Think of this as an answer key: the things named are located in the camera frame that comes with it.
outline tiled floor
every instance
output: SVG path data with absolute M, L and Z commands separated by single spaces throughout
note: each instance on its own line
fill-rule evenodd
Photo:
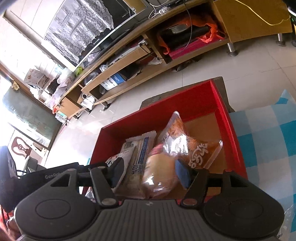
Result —
M 183 71 L 167 71 L 122 94 L 105 112 L 97 106 L 90 115 L 72 119 L 57 136 L 45 167 L 86 164 L 101 127 L 137 111 L 149 97 L 212 77 L 224 78 L 236 111 L 273 104 L 284 89 L 296 98 L 296 48 L 290 42 L 280 47 L 275 41 L 276 36 L 268 36 L 236 43 L 236 57 L 229 57 L 222 46 Z

